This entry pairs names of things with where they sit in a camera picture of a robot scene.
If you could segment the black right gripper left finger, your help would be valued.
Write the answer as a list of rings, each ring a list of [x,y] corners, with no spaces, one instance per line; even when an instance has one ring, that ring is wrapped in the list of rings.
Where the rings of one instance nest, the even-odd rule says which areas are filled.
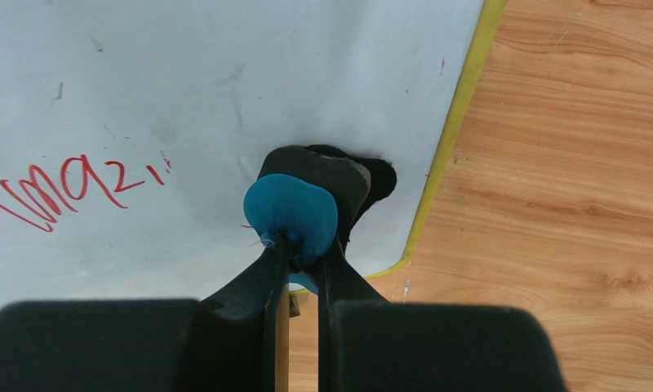
[[[287,391],[291,246],[279,236],[260,257],[200,302],[202,353],[218,391]]]

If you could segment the blue whiteboard eraser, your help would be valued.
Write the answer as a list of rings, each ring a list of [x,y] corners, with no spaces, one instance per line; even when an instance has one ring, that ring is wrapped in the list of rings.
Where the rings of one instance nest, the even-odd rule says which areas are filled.
[[[296,246],[289,281],[318,293],[318,258],[334,241],[346,247],[362,215],[397,182],[393,165],[381,158],[331,145],[288,145],[265,157],[243,211],[264,245],[284,236]]]

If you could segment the yellow-framed whiteboard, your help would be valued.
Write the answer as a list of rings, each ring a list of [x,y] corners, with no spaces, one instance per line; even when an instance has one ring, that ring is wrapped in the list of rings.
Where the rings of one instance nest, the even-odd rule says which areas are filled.
[[[242,199],[284,145],[392,163],[347,257],[400,266],[503,8],[0,1],[0,309],[211,294],[261,252]]]

